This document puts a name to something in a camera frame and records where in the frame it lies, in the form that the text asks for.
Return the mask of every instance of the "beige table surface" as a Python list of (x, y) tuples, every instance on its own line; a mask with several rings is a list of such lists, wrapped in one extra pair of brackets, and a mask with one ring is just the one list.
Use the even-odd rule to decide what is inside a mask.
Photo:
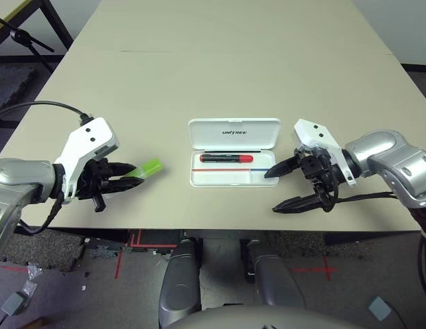
[(0, 0), (0, 18), (9, 21), (21, 11), (31, 0)]
[[(426, 100), (347, 0), (103, 0), (38, 99), (108, 120), (121, 147), (112, 161), (159, 157), (164, 172), (107, 202), (65, 206), (52, 226), (269, 230), (416, 230), (393, 199), (281, 215), (271, 208), (313, 193), (300, 171), (274, 188), (194, 188), (187, 123), (202, 117), (277, 117), (273, 152), (292, 155), (299, 118), (327, 126), (338, 143), (379, 128), (426, 149)], [(33, 107), (1, 157), (54, 161), (78, 118)], [(340, 196), (387, 191), (358, 179)], [(29, 206), (40, 225), (51, 202)]]

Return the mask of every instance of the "green highlighter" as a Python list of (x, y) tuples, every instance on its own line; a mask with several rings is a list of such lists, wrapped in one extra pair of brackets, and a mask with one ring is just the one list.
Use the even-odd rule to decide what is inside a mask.
[(161, 170), (163, 170), (163, 164), (158, 158), (155, 158), (143, 163), (141, 166), (128, 172), (123, 177), (137, 177), (145, 180)]

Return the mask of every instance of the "unitree logo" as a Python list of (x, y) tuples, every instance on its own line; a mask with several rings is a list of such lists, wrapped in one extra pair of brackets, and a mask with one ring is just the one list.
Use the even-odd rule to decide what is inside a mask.
[(222, 134), (223, 135), (234, 135), (234, 134), (236, 134), (236, 135), (244, 135), (244, 134), (246, 134), (246, 132), (236, 132), (234, 130), (229, 130), (227, 132), (222, 132)]

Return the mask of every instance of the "red marker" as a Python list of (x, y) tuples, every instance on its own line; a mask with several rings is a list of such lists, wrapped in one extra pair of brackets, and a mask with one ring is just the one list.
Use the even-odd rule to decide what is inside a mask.
[(237, 154), (201, 154), (200, 162), (252, 162), (253, 156)]

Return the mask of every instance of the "white plastic case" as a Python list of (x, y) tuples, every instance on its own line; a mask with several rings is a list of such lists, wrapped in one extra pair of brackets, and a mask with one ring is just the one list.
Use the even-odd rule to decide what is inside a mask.
[[(273, 187), (278, 178), (264, 178), (275, 165), (275, 146), (281, 122), (275, 118), (193, 119), (188, 123), (191, 146), (190, 183), (195, 187)], [(200, 155), (244, 154), (248, 163), (201, 162)]]

